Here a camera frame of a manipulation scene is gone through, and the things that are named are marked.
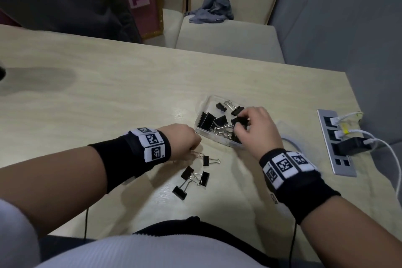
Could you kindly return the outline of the person's right hand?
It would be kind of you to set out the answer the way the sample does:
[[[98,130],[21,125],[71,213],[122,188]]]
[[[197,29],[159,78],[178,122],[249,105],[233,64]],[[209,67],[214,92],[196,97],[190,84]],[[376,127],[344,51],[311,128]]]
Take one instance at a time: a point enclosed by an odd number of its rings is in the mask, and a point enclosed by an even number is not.
[[[279,131],[265,108],[248,107],[238,116],[249,118],[247,131],[251,135],[251,140],[242,144],[256,160],[260,160],[263,155],[274,149],[284,149]]]

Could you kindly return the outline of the person's left hand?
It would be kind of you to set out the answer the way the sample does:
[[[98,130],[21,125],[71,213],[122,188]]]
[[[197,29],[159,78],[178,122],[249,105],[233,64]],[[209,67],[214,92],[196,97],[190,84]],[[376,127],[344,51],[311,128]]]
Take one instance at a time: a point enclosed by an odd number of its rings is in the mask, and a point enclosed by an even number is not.
[[[170,124],[160,128],[167,137],[171,148],[171,161],[183,160],[188,154],[188,134],[197,134],[186,124]]]

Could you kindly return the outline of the black binder clip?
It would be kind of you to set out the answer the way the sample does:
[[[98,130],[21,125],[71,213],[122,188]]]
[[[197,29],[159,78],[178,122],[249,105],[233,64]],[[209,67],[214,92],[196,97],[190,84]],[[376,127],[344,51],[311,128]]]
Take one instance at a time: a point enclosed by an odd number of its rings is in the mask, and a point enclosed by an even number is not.
[[[183,173],[180,175],[180,177],[184,180],[188,180],[190,178],[195,178],[197,180],[201,179],[202,174],[195,173],[194,169],[190,166],[187,166],[187,168],[183,171]]]
[[[210,166],[211,164],[220,164],[221,163],[220,159],[212,159],[208,155],[205,155],[203,153],[198,154],[198,157],[202,159],[202,165],[204,167]]]
[[[244,116],[238,116],[238,117],[231,119],[231,123],[232,123],[233,128],[235,127],[235,125],[237,123],[240,123],[244,127],[244,129],[247,130],[247,127],[249,125],[249,118],[244,117]]]
[[[188,180],[184,181],[183,184],[181,184],[180,186],[176,186],[172,191],[173,194],[176,197],[178,197],[180,200],[184,201],[187,197],[186,190],[188,188],[188,185],[192,182],[193,182],[192,179],[188,179]]]
[[[202,173],[194,173],[195,178],[198,180],[198,186],[206,187],[210,174],[203,171]]]

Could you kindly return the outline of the person's left forearm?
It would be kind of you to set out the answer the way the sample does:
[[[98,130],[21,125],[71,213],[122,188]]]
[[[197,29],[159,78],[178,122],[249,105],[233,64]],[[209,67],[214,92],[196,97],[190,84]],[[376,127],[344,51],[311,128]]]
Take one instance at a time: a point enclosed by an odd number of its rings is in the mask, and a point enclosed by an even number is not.
[[[72,220],[106,193],[106,171],[92,147],[0,168],[0,199],[27,217],[39,238]]]

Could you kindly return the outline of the person's right forearm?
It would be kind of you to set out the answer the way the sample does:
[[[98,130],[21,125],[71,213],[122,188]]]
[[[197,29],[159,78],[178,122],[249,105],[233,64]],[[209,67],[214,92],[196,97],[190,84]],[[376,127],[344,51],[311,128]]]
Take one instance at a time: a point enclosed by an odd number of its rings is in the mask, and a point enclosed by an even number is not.
[[[326,268],[402,268],[402,242],[340,196],[314,209],[300,226]]]

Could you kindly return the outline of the clear plastic lid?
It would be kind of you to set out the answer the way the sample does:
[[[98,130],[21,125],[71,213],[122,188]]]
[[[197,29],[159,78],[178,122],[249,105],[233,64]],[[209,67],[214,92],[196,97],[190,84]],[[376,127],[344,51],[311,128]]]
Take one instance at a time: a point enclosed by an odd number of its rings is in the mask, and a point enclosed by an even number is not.
[[[303,153],[303,145],[297,138],[299,137],[299,134],[296,129],[292,125],[289,125],[284,121],[277,121],[275,124],[279,131],[281,139],[291,144],[298,152]]]

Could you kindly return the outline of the black left wristband with markers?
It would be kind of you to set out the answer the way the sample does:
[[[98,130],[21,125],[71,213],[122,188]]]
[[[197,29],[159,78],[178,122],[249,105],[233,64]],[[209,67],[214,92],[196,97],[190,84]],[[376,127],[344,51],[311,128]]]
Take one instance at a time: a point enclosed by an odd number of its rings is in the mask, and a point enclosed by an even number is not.
[[[167,162],[172,154],[164,133],[154,128],[136,128],[124,135],[89,144],[100,156],[107,176],[107,194],[131,178]]]

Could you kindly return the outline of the black wristband with markers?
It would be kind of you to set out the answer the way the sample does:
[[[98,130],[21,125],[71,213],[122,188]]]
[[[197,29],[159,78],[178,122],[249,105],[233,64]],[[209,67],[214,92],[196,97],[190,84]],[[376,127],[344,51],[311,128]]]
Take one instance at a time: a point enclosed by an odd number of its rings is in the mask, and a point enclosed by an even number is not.
[[[131,178],[167,162],[172,154],[164,133],[154,128],[136,128],[124,135],[89,144],[100,156],[107,176],[107,194]]]
[[[273,149],[260,158],[259,165],[276,199],[290,210],[298,225],[327,200],[341,196],[301,152]]]

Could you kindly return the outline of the black right wristband with markers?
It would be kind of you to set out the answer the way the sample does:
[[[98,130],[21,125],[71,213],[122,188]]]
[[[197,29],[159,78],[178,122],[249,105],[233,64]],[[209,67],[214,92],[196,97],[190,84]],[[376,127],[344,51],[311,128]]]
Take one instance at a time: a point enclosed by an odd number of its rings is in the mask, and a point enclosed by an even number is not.
[[[298,225],[327,200],[341,196],[301,152],[273,149],[260,158],[259,165],[276,199],[290,210]]]

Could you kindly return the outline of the person's black trousers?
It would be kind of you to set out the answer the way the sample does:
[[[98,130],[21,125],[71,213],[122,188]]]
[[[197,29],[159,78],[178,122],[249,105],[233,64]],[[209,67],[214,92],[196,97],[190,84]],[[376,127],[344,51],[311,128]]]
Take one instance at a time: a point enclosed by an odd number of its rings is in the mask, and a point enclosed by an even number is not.
[[[142,230],[135,232],[138,235],[153,235],[155,237],[164,237],[169,235],[196,235],[205,236],[214,240],[219,240],[248,255],[259,264],[270,268],[325,268],[318,262],[304,260],[292,260],[273,258],[259,251],[243,240],[235,237],[229,232],[204,221],[198,216],[191,216],[187,219],[166,220],[150,225]],[[69,250],[81,247],[83,245],[95,242],[89,238],[64,237],[58,235],[46,235],[39,239],[40,261],[47,261],[57,255]]]

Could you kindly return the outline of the large beige seat cushion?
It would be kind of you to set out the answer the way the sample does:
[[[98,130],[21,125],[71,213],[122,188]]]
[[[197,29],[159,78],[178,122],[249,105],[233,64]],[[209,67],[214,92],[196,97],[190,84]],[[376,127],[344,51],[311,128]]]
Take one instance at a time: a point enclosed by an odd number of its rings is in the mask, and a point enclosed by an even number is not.
[[[273,26],[233,20],[196,24],[192,17],[184,17],[176,49],[285,63]]]

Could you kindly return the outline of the white plug with yellow tag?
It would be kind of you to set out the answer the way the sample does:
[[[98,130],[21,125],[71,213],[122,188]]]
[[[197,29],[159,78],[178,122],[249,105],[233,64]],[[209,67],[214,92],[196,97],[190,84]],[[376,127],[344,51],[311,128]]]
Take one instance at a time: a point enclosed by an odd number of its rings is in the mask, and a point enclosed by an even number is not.
[[[336,140],[339,140],[339,142],[352,137],[368,138],[368,140],[366,140],[364,143],[370,144],[372,146],[372,150],[367,152],[375,152],[379,149],[387,149],[390,152],[394,152],[391,144],[378,138],[375,136],[375,134],[360,128],[349,128],[342,124],[339,126],[339,129],[335,131],[334,136]]]

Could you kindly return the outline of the silver power socket panel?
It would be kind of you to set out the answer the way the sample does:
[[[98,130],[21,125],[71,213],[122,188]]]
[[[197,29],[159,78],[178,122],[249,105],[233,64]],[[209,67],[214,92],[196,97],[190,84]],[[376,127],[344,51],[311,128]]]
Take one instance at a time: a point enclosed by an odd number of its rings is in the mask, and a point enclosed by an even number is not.
[[[341,142],[341,139],[336,137],[335,132],[340,131],[340,128],[330,120],[338,116],[337,112],[317,109],[317,113],[333,173],[340,176],[357,177],[350,156],[341,155],[339,151],[338,143]]]

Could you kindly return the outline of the black charger adapter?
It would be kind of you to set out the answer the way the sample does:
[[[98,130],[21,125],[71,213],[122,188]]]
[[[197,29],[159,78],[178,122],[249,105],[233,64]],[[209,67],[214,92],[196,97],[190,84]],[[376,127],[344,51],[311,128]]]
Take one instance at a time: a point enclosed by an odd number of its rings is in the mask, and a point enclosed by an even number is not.
[[[343,140],[336,144],[336,149],[339,155],[342,156],[353,156],[363,152],[371,151],[372,146],[370,144],[365,144],[364,142],[368,138],[363,137],[352,137]]]

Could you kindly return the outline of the grey crumpled cloth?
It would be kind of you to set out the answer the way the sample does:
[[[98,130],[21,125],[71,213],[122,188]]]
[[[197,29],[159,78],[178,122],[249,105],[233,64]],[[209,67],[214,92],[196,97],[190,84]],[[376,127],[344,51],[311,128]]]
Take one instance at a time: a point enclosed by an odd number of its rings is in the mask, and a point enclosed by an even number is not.
[[[223,23],[225,20],[234,20],[231,3],[229,0],[204,0],[200,8],[184,13],[191,16],[190,23]]]

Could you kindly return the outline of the person's white shirt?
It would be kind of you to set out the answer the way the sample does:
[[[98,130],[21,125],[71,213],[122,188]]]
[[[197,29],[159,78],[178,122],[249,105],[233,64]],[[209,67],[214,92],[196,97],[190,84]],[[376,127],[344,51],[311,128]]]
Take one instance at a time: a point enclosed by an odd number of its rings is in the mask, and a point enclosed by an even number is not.
[[[0,199],[0,268],[265,268],[219,240],[196,235],[121,235],[97,240],[41,262],[34,227]]]

